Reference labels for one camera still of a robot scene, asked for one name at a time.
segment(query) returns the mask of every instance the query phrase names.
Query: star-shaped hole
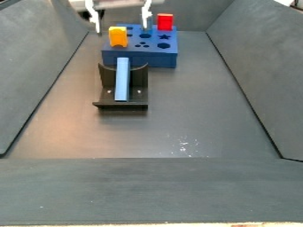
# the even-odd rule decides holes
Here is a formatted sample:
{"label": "star-shaped hole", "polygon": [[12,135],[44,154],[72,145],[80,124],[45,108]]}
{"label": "star-shaped hole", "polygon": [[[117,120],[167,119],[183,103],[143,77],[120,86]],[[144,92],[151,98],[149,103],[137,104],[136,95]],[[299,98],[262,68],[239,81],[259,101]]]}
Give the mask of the star-shaped hole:
{"label": "star-shaped hole", "polygon": [[159,35],[160,39],[170,39],[171,37],[168,35]]}

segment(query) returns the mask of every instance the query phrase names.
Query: red block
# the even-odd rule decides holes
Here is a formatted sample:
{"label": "red block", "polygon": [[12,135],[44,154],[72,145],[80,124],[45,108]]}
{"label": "red block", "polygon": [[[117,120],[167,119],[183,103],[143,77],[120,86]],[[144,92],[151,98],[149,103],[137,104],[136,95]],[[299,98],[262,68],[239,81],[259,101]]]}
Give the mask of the red block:
{"label": "red block", "polygon": [[157,30],[172,31],[174,15],[167,13],[157,14]]}

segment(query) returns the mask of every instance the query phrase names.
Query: blue rectangular block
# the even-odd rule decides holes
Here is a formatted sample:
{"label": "blue rectangular block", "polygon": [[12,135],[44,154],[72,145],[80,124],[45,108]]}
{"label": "blue rectangular block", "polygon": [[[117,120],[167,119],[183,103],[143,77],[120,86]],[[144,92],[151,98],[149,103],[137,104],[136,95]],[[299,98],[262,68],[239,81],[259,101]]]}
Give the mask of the blue rectangular block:
{"label": "blue rectangular block", "polygon": [[115,89],[115,101],[117,102],[127,102],[129,99],[129,77],[131,77],[129,59],[117,58],[116,89]]}
{"label": "blue rectangular block", "polygon": [[131,66],[140,67],[148,63],[148,67],[176,67],[178,57],[178,34],[176,27],[172,31],[159,31],[152,26],[152,31],[141,30],[140,25],[119,24],[127,27],[128,46],[109,46],[109,40],[101,48],[103,64],[115,66],[116,59],[129,58]]}

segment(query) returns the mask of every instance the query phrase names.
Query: blue shape sorter block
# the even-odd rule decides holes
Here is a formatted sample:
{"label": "blue shape sorter block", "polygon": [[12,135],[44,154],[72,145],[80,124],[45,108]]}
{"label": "blue shape sorter block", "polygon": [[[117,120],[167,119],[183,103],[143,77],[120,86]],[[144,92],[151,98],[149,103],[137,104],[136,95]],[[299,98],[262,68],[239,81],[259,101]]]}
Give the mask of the blue shape sorter block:
{"label": "blue shape sorter block", "polygon": [[117,58],[129,58],[131,66],[176,67],[178,37],[176,27],[172,31],[160,31],[152,26],[152,31],[143,31],[141,25],[119,24],[127,27],[128,46],[109,46],[109,40],[103,45],[101,57],[105,66],[115,66]]}

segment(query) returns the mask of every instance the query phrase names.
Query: yellow block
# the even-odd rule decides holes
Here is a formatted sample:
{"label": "yellow block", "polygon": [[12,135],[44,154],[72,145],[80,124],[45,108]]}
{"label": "yellow block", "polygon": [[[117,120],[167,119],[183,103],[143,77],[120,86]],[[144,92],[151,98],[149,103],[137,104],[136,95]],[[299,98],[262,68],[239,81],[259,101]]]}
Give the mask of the yellow block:
{"label": "yellow block", "polygon": [[109,45],[128,46],[127,27],[109,27]]}

